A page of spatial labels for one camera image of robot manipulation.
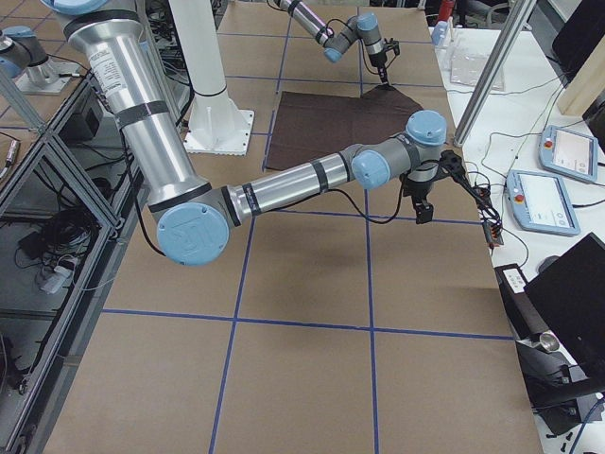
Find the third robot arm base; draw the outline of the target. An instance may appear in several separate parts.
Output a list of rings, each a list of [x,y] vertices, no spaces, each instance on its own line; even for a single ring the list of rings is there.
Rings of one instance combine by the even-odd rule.
[[[23,93],[59,94],[77,69],[74,63],[54,61],[28,26],[1,30],[1,70]]]

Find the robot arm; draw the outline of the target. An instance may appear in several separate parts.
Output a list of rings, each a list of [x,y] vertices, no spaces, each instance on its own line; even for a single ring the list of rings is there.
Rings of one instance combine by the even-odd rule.
[[[383,37],[373,12],[357,14],[346,22],[338,18],[324,22],[304,1],[274,0],[267,1],[267,5],[297,22],[322,47],[324,57],[332,63],[340,61],[356,43],[362,43],[364,65],[371,74],[379,77],[379,88],[394,89],[389,82],[388,70],[400,56],[400,43],[394,38]]]
[[[148,207],[157,222],[165,256],[187,265],[212,262],[232,228],[245,219],[336,192],[344,183],[374,189],[401,181],[417,220],[426,222],[426,195],[440,177],[445,118],[414,113],[402,131],[374,145],[339,152],[239,186],[214,188],[198,175],[140,45],[142,24],[131,1],[52,1],[63,33],[91,64],[113,113],[150,187]]]

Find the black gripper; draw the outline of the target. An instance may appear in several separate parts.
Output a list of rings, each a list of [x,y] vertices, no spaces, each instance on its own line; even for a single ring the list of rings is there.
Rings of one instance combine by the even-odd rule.
[[[416,213],[417,223],[428,223],[433,220],[434,206],[428,201],[435,180],[416,181],[408,175],[402,175],[403,197],[411,198]]]
[[[369,55],[369,58],[370,58],[370,64],[373,68],[374,74],[377,75],[381,80],[381,84],[380,84],[379,88],[380,89],[390,89],[391,85],[389,84],[389,78],[388,78],[387,53],[385,51],[381,51],[381,52]]]

